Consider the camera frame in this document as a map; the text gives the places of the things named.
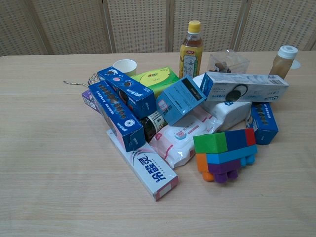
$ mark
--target clear plastic box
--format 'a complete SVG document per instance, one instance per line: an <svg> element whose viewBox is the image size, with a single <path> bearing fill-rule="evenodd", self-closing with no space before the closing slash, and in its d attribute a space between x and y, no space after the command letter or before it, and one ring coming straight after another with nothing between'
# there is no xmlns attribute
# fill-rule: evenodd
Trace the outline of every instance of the clear plastic box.
<svg viewBox="0 0 316 237"><path fill-rule="evenodd" d="M239 73L247 72L249 60L232 49L211 53L207 70L210 72Z"/></svg>

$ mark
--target wicker screen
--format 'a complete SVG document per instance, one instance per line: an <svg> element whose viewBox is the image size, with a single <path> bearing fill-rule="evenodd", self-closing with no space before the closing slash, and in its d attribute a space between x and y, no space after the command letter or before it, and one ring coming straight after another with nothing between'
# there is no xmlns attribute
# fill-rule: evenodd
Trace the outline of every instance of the wicker screen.
<svg viewBox="0 0 316 237"><path fill-rule="evenodd" d="M20 0L0 0L0 56L44 54Z"/></svg>
<svg viewBox="0 0 316 237"><path fill-rule="evenodd" d="M54 54L110 53L100 0L32 0Z"/></svg>
<svg viewBox="0 0 316 237"><path fill-rule="evenodd" d="M108 0L117 53L165 52L165 0Z"/></svg>
<svg viewBox="0 0 316 237"><path fill-rule="evenodd" d="M315 0L253 0L238 50L277 51L284 44L310 50L315 31Z"/></svg>
<svg viewBox="0 0 316 237"><path fill-rule="evenodd" d="M190 20L202 23L204 51L230 48L241 0L175 0L173 52L178 52Z"/></svg>

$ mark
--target green box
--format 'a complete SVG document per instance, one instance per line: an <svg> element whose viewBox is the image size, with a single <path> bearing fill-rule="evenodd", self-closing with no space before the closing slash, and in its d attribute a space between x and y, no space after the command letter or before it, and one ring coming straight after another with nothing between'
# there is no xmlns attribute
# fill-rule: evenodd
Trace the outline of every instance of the green box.
<svg viewBox="0 0 316 237"><path fill-rule="evenodd" d="M155 98L157 98L165 88L179 80L177 75L169 67L148 71L132 76L132 78L153 90Z"/></svg>
<svg viewBox="0 0 316 237"><path fill-rule="evenodd" d="M225 132L193 137L197 154L218 154L228 151Z"/></svg>

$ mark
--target paper cup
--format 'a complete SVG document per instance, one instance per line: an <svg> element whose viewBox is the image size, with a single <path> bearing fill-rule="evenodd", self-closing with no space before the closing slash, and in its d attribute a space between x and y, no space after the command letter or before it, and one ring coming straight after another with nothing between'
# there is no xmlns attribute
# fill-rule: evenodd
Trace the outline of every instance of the paper cup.
<svg viewBox="0 0 316 237"><path fill-rule="evenodd" d="M118 60L113 64L113 67L128 76L136 75L137 63L131 59Z"/></svg>

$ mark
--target light wood tabletop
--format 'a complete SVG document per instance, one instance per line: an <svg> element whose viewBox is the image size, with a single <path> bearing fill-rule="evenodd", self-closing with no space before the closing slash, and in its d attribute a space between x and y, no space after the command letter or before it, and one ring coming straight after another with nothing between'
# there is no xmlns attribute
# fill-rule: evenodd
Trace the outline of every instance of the light wood tabletop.
<svg viewBox="0 0 316 237"><path fill-rule="evenodd" d="M276 52L245 52L248 73L267 74ZM116 60L137 72L170 66L178 53L0 58L0 236L315 236L316 51L299 52L290 87L272 103L279 133L234 182L208 183L195 158L154 202L115 149L83 86ZM201 72L209 53L203 54ZM244 122L237 127L244 127Z"/></svg>

